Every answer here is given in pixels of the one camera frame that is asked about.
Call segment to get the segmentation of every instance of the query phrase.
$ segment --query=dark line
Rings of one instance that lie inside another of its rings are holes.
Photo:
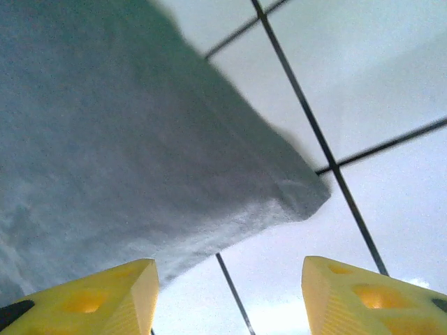
[[[249,316],[247,315],[247,312],[245,311],[244,305],[242,305],[242,301],[239,298],[239,294],[237,293],[236,287],[233,283],[233,280],[230,277],[230,274],[228,273],[228,270],[226,268],[226,265],[224,263],[224,260],[222,259],[222,256],[220,253],[216,254],[217,261],[219,262],[219,265],[221,266],[223,275],[225,276],[226,282],[228,283],[228,286],[230,286],[231,293],[233,293],[233,297],[235,298],[237,307],[239,307],[239,311],[242,314],[242,317],[244,318],[245,324],[247,325],[247,328],[249,329],[249,332],[251,335],[256,335],[256,333],[253,330],[253,327],[251,326]]]
[[[365,222],[363,220],[363,217],[360,214],[360,211],[357,208],[356,203],[354,202],[354,199],[352,197],[351,192],[348,189],[348,186],[346,185],[346,182],[344,181],[343,175],[340,172],[339,167],[337,166],[334,156],[332,155],[331,150],[329,149],[328,143],[326,142],[326,139],[323,136],[323,133],[321,132],[320,126],[318,125],[318,122],[316,121],[316,118],[314,116],[314,113],[312,112],[309,103],[307,102],[307,99],[301,90],[300,85],[298,84],[298,81],[296,80],[295,75],[293,74],[293,70],[287,61],[286,55],[284,54],[281,46],[279,45],[279,42],[277,40],[277,37],[275,36],[272,27],[270,26],[270,23],[268,22],[267,16],[263,13],[263,10],[261,8],[261,5],[259,4],[258,0],[251,0],[253,3],[254,8],[256,9],[256,12],[258,13],[259,18],[261,19],[261,22],[264,26],[265,32],[267,33],[270,42],[272,43],[272,46],[279,58],[279,61],[282,64],[282,67],[284,71],[286,72],[286,75],[293,87],[293,90],[295,91],[295,94],[298,98],[298,100],[301,103],[302,109],[304,110],[307,119],[309,120],[309,123],[314,130],[315,136],[318,139],[318,142],[320,143],[320,146],[329,162],[330,169],[334,172],[335,179],[337,180],[339,187],[342,190],[342,193],[346,199],[346,202],[348,203],[348,206],[351,210],[351,213],[354,216],[354,219],[356,220],[357,226],[362,233],[363,239],[365,240],[365,243],[369,249],[369,252],[371,253],[371,256],[373,257],[377,269],[381,274],[388,275],[388,271],[385,268],[385,265],[383,263],[383,260],[381,259],[381,256],[379,255],[379,251],[377,250],[376,245],[374,244],[374,241],[372,240],[371,234],[369,233]]]
[[[414,131],[410,131],[406,134],[403,134],[401,136],[398,136],[392,140],[386,141],[382,144],[376,145],[375,147],[366,149],[364,151],[360,151],[352,156],[349,156],[348,158],[345,158],[338,162],[338,166],[341,168],[342,166],[354,163],[356,161],[359,161],[365,157],[374,155],[379,153],[380,151],[391,149],[393,147],[396,147],[397,145],[400,145],[402,143],[415,140],[416,138],[431,133],[432,131],[437,131],[443,127],[447,126],[447,117],[444,119],[440,119],[436,122],[433,122],[431,124],[428,124],[426,126],[422,126],[420,128],[415,129]],[[320,170],[315,171],[315,173],[319,176],[321,174],[324,174],[326,172],[331,171],[330,167],[324,167]]]
[[[287,1],[290,0],[279,0],[269,6],[267,10],[265,11],[267,14],[272,13],[279,7],[281,7],[283,4],[285,4]],[[239,27],[236,31],[231,33],[229,36],[227,36],[225,39],[223,39],[221,42],[217,43],[210,51],[208,51],[205,54],[205,59],[208,60],[211,57],[213,57],[217,52],[224,49],[228,44],[233,42],[236,38],[240,37],[245,31],[248,31],[251,29],[256,23],[258,23],[259,17],[253,17],[249,21],[247,21],[245,24],[243,24],[241,27]]]

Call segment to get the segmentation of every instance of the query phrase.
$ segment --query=yellow plastic part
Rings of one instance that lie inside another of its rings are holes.
[[[313,335],[447,335],[447,296],[309,256],[302,293]]]
[[[159,279],[136,260],[23,297],[35,306],[1,335],[148,335]]]

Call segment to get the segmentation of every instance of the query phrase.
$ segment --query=gray cloth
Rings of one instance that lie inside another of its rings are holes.
[[[138,258],[164,287],[328,199],[149,3],[10,0],[0,16],[0,305]]]

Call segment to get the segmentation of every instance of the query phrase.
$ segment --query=soft fabric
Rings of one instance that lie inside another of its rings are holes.
[[[138,258],[164,287],[328,199],[146,1],[0,1],[0,16],[0,305]]]

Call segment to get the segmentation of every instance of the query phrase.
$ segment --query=white surface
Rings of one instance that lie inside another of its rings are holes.
[[[149,0],[177,23],[189,43],[201,54],[210,51],[256,12],[250,0]]]
[[[215,257],[177,278],[161,292],[154,331],[156,335],[249,335]]]
[[[269,229],[221,253],[257,335],[310,334],[301,292],[305,256],[376,271],[332,173],[324,180],[332,197],[309,220]]]
[[[336,158],[446,115],[445,1],[289,1],[270,22]]]
[[[212,57],[211,63],[312,168],[328,164],[261,24]]]
[[[447,294],[447,128],[342,170],[390,275]]]

